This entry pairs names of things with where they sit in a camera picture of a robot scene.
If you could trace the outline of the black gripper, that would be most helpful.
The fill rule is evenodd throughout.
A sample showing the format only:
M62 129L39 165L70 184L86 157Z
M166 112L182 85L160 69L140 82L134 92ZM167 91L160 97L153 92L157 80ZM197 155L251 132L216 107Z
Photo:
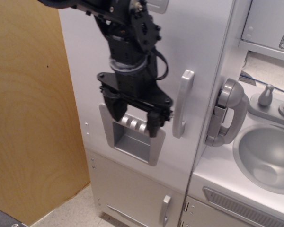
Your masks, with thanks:
M101 72L97 75L112 118L120 121L127 111L127 105L148 112L147 130L151 138L157 136L172 113L172 99L159 88L157 75L157 66L154 64L132 72Z

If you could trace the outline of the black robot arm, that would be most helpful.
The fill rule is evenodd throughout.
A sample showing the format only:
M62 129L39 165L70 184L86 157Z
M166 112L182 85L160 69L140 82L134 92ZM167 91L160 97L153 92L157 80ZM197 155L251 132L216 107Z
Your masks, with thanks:
M153 22L144 0L45 0L43 4L56 9L73 8L93 15L110 50L111 73L99 73L101 93L116 121L122 119L129 105L147 113L149 136L157 136L159 129L172 115L172 99L157 82L156 49L161 40L161 27Z

